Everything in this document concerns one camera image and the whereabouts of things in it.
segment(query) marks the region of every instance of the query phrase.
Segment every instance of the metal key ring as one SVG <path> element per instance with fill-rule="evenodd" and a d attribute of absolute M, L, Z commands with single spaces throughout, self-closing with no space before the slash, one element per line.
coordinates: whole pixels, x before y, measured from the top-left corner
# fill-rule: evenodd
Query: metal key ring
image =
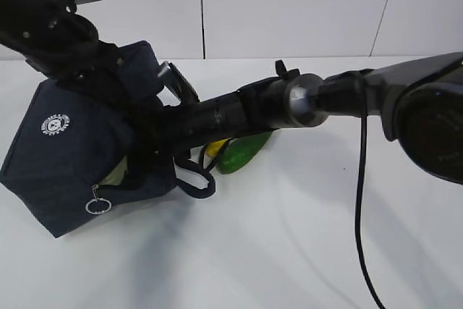
<path fill-rule="evenodd" d="M 92 203 L 97 203 L 97 202 L 104 202 L 106 204 L 108 204 L 108 208 L 106 210 L 101 210 L 101 211 L 91 211 L 90 210 L 90 205 Z M 90 200 L 86 205 L 85 205 L 85 210 L 88 212 L 88 213 L 91 213 L 92 215 L 102 215 L 104 213 L 107 213 L 108 211 L 111 210 L 111 208 L 113 207 L 113 203 L 111 203 L 109 200 L 107 199 L 104 199 L 104 198 L 98 198 L 98 199 L 92 199 Z"/>

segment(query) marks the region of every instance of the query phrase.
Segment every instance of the yellow object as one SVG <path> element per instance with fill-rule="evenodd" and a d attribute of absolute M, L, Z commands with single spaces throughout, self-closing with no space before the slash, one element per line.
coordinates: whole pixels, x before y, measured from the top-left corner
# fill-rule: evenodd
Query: yellow object
<path fill-rule="evenodd" d="M 216 141 L 215 143 L 211 143 L 208 148 L 206 149 L 205 153 L 206 155 L 208 155 L 209 157 L 211 158 L 214 158 L 217 156 L 217 153 L 220 151 L 220 149 L 222 148 L 222 146 L 224 146 L 224 143 L 227 141 L 228 139 L 225 139 L 225 140 L 220 140 L 220 141 Z"/>
<path fill-rule="evenodd" d="M 116 168 L 113 169 L 111 173 L 108 174 L 107 177 L 100 182 L 100 186 L 103 185 L 112 185 L 112 186 L 119 186 L 122 181 L 124 180 L 125 174 L 127 173 L 127 157 L 122 159 L 121 163 L 119 163 Z"/>

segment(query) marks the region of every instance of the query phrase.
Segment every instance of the navy blue bag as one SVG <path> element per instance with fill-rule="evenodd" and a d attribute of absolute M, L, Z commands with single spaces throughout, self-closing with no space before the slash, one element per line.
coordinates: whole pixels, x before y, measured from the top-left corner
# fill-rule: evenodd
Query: navy blue bag
<path fill-rule="evenodd" d="M 157 94 L 158 62 L 150 45 L 121 48 L 119 78 L 132 102 L 151 111 L 163 106 Z M 120 185 L 99 185 L 124 166 Z M 112 206 L 165 195 L 179 184 L 173 158 L 155 163 L 136 132 L 104 103 L 58 88 L 39 86 L 0 171 L 0 182 L 16 194 L 55 237 L 78 228 Z"/>

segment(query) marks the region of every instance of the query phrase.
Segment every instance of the white wall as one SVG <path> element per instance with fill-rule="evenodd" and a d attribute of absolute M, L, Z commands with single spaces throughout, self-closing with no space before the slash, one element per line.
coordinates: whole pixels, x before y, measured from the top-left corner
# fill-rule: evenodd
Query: white wall
<path fill-rule="evenodd" d="M 159 57 L 202 58 L 200 0 L 105 0 L 79 6 L 103 40 L 119 45 L 147 40 Z M 0 59 L 11 51 L 0 48 Z"/>
<path fill-rule="evenodd" d="M 209 58 L 367 56 L 386 0 L 204 0 Z"/>
<path fill-rule="evenodd" d="M 373 54 L 461 51 L 462 23 L 462 0 L 389 0 Z"/>
<path fill-rule="evenodd" d="M 208 58 L 463 50 L 460 0 L 203 1 Z M 144 39 L 161 57 L 203 58 L 200 0 L 105 0 L 79 12 L 108 41 L 122 45 Z M 0 59 L 18 57 L 0 47 Z"/>

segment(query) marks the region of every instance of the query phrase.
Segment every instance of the black cable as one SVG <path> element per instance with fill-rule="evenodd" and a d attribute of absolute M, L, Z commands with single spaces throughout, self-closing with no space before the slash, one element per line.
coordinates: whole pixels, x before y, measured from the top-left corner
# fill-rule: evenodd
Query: black cable
<path fill-rule="evenodd" d="M 357 180 L 357 197 L 355 200 L 355 244 L 357 246 L 357 253 L 359 256 L 360 268 L 362 269 L 363 278 L 370 290 L 370 294 L 375 300 L 376 305 L 380 309 L 386 309 L 379 296 L 376 294 L 375 287 L 371 282 L 370 275 L 368 274 L 367 265 L 365 264 L 365 254 L 363 253 L 362 234 L 361 234 L 361 217 L 362 217 L 362 199 L 363 199 L 363 186 L 365 183 L 365 165 L 367 162 L 367 118 L 368 118 L 368 105 L 367 105 L 367 92 L 365 87 L 365 80 L 362 75 L 358 75 L 358 81 L 361 89 L 362 97 L 362 117 L 361 117 L 361 136 L 360 136 L 360 160 L 359 160 L 359 175 Z"/>

